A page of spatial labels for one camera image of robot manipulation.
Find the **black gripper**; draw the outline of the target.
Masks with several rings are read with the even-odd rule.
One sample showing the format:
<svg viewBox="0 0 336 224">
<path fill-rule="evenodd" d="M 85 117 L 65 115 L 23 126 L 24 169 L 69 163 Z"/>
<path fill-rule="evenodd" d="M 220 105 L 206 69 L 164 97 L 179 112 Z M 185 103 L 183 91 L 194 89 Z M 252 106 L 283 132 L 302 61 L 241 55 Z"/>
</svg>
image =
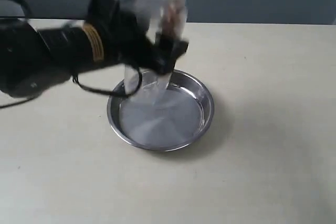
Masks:
<svg viewBox="0 0 336 224">
<path fill-rule="evenodd" d="M 119 0 L 90 0 L 85 22 L 98 32 L 104 60 L 112 65 L 168 74 L 189 46 L 188 40 L 163 33 L 156 33 L 154 46 L 138 25 L 135 14 L 122 9 Z"/>
</svg>

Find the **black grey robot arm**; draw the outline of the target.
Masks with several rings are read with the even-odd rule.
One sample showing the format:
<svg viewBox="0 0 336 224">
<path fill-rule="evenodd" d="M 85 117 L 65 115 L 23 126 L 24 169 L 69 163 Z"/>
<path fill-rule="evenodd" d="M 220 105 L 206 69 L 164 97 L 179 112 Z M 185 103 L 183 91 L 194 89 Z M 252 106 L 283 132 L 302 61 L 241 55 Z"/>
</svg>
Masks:
<svg viewBox="0 0 336 224">
<path fill-rule="evenodd" d="M 81 26 L 35 29 L 27 20 L 1 19 L 1 91 L 31 98 L 78 76 L 116 65 L 163 76 L 173 71 L 188 42 L 165 32 L 150 41 L 118 0 L 90 0 Z"/>
</svg>

